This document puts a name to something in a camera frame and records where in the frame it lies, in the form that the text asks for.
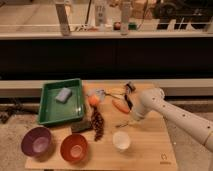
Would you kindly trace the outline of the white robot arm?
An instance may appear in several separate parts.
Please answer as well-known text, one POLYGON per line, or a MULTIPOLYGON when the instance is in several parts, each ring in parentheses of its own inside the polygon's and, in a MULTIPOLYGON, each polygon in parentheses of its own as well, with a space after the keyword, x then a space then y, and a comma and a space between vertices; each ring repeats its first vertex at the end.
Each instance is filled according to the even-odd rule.
POLYGON ((213 153, 213 121, 166 102, 161 88, 137 92, 132 111, 136 120, 143 119, 150 111, 160 113, 213 153))

